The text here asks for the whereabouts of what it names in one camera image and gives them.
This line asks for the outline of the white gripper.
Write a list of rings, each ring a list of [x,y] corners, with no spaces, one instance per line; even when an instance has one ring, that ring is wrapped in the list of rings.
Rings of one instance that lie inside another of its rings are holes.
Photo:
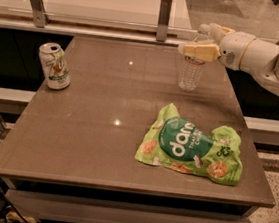
[[[183,43],[178,46],[178,52],[204,62],[212,62],[219,57],[224,67],[245,71],[248,69],[245,65],[246,50],[255,39],[255,35],[234,32],[232,28],[211,23],[207,39],[211,44]]]

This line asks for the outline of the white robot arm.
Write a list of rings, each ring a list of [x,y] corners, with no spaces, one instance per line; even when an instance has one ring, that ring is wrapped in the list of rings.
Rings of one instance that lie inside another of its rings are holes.
[[[211,23],[203,24],[180,54],[204,62],[219,60],[230,70],[248,73],[265,90],[279,96],[279,45],[255,35]]]

